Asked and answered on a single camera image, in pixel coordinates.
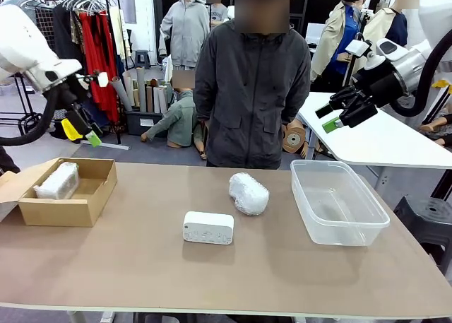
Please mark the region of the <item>person in dark grey jacket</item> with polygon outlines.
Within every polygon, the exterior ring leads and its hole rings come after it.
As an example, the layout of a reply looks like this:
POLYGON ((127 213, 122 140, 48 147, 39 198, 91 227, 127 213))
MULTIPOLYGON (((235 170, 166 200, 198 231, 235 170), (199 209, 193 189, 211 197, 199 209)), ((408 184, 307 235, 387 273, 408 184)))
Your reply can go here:
POLYGON ((195 73, 198 119, 208 128, 207 166, 276 170, 284 127, 310 91, 306 40, 290 25, 290 0, 234 0, 214 27, 195 73))

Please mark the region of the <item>mannequin in grey sweatshirt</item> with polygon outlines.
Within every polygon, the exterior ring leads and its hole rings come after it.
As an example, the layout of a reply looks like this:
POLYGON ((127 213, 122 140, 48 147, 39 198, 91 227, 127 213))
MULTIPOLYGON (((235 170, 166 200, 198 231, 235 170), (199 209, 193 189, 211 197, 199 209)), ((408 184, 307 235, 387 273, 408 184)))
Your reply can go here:
POLYGON ((213 29, 227 20, 227 7, 221 3, 209 4, 208 14, 210 18, 210 28, 213 29))

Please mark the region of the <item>yellow cloth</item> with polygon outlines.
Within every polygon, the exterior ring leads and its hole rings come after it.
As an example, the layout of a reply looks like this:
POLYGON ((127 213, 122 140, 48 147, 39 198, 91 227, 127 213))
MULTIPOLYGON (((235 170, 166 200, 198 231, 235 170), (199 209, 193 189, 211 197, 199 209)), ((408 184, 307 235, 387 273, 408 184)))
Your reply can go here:
POLYGON ((62 119, 61 121, 62 128, 64 130, 65 135, 70 141, 77 141, 83 138, 83 135, 80 134, 75 127, 70 123, 67 118, 62 119))

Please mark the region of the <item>bubble-wrapped clock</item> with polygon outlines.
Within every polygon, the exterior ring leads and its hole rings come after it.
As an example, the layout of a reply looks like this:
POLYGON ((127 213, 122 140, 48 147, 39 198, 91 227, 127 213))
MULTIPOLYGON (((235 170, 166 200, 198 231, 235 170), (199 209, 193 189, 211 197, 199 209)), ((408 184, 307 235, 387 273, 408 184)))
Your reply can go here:
POLYGON ((38 199, 70 199, 79 186, 78 164, 64 162, 40 185, 33 187, 38 199))
POLYGON ((229 180, 229 196, 238 211, 248 216, 259 216, 266 210, 269 191, 248 173, 239 172, 229 180))

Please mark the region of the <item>white table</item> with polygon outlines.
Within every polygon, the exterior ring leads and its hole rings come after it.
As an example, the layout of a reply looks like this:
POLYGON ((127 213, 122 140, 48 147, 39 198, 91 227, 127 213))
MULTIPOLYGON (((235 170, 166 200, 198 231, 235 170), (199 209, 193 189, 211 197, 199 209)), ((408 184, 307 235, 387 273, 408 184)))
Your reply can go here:
POLYGON ((342 127, 326 133, 322 125, 337 117, 340 111, 321 119, 315 111, 330 96, 311 92, 298 116, 337 160, 349 165, 452 170, 451 152, 382 110, 354 128, 342 127))

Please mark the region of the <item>leaning grey paper roll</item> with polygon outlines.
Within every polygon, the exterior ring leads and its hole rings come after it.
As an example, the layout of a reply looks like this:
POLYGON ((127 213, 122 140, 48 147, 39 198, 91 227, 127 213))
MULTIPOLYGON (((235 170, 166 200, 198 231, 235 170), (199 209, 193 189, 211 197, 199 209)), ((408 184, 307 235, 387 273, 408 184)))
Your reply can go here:
POLYGON ((131 112, 133 110, 131 101, 126 93, 126 89, 125 89, 124 84, 122 83, 121 79, 118 76, 115 76, 110 81, 110 84, 113 86, 113 88, 117 92, 117 95, 119 96, 121 103, 124 106, 124 109, 127 112, 131 112))

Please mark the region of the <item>dark storage bin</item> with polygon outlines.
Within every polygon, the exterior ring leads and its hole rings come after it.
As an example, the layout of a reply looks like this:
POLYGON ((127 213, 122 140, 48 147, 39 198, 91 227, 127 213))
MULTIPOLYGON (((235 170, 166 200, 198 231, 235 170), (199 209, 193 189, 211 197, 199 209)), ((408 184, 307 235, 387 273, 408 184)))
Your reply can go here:
POLYGON ((162 119, 162 113, 125 111, 129 135, 140 136, 162 119))

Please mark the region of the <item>aluminium bar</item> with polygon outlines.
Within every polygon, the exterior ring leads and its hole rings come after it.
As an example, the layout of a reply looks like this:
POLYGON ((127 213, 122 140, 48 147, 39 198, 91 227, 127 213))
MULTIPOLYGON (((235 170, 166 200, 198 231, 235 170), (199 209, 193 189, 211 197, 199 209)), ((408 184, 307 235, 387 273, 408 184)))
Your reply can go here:
POLYGON ((125 146, 125 145, 121 145, 121 144, 113 144, 113 143, 105 143, 105 142, 91 144, 91 142, 86 141, 86 140, 81 140, 81 144, 89 145, 94 148, 97 148, 97 147, 113 148, 113 149, 123 150, 123 151, 127 151, 130 149, 130 146, 125 146))

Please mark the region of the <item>black plastic stool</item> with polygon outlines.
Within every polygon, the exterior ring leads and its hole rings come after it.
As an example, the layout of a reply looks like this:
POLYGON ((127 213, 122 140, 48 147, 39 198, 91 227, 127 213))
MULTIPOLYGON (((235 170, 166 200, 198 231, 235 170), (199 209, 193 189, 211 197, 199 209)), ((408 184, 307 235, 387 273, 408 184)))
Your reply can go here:
POLYGON ((445 274, 452 262, 452 205, 404 196, 393 212, 445 274))

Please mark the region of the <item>white monitor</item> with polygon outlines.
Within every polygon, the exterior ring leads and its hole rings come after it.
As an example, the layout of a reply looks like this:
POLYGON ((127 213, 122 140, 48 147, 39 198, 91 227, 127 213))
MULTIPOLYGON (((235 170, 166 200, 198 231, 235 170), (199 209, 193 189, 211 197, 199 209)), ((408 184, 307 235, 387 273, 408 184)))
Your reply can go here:
POLYGON ((324 26, 320 23, 308 23, 305 40, 309 45, 319 43, 324 26))

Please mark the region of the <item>lying mannequin parts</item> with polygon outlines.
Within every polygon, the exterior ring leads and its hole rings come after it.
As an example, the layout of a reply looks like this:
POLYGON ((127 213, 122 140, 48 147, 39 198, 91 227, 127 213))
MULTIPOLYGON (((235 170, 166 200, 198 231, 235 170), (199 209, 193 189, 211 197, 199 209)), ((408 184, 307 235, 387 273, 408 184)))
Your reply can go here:
POLYGON ((421 133, 440 146, 452 148, 452 102, 434 120, 419 127, 421 133))

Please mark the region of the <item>tall grey paper roll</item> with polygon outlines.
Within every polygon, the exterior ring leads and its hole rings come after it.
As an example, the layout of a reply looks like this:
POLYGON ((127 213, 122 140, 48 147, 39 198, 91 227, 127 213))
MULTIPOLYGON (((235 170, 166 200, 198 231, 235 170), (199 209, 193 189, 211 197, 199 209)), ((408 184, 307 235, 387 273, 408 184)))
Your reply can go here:
POLYGON ((138 83, 138 97, 140 112, 147 111, 146 105, 146 89, 145 89, 145 69, 143 67, 136 68, 137 83, 138 83))

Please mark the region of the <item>beige paper roll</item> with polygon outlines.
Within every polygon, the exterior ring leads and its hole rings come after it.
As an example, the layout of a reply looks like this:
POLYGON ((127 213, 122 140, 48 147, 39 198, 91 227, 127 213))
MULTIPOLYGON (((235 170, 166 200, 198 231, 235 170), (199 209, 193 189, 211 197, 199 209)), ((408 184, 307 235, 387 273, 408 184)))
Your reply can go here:
POLYGON ((126 90, 126 95, 129 99, 129 103, 132 107, 135 106, 135 100, 133 96, 133 79, 131 77, 131 73, 129 71, 125 71, 123 73, 124 87, 126 90))

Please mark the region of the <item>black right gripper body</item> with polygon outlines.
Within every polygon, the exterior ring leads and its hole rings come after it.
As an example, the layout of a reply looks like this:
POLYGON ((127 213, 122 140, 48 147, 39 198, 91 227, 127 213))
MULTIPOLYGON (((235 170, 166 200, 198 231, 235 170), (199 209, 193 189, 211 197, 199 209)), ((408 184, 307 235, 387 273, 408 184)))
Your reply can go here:
POLYGON ((360 69, 352 80, 354 87, 362 91, 376 106, 390 104, 403 95, 403 87, 391 70, 360 69))

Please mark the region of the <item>white unwrapped digital clock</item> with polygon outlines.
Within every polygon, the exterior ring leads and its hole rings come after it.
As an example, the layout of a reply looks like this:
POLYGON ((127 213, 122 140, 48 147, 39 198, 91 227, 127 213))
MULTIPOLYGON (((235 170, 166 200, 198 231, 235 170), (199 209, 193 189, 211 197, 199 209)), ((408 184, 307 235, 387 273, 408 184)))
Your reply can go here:
POLYGON ((230 245, 234 235, 234 218, 229 214, 188 211, 182 235, 187 242, 230 245))

